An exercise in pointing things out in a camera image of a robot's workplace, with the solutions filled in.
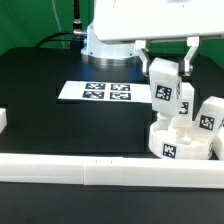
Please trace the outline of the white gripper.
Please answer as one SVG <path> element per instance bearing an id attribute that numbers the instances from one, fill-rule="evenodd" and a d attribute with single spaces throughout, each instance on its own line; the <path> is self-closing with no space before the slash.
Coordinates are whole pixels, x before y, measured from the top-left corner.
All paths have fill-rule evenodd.
<path id="1" fill-rule="evenodd" d="M 142 73 L 149 75 L 148 40 L 187 38 L 179 75 L 190 76 L 199 36 L 224 35 L 224 0 L 96 0 L 93 28 L 100 41 L 135 41 Z"/>

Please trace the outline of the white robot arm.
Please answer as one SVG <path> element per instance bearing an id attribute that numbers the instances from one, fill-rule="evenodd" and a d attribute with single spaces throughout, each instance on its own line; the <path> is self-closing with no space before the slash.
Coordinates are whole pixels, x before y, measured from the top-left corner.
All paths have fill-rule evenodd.
<path id="1" fill-rule="evenodd" d="M 147 42 L 185 40 L 189 51 L 179 72 L 188 76 L 203 38 L 224 38 L 224 0 L 94 0 L 82 54 L 100 64 L 146 61 Z"/>

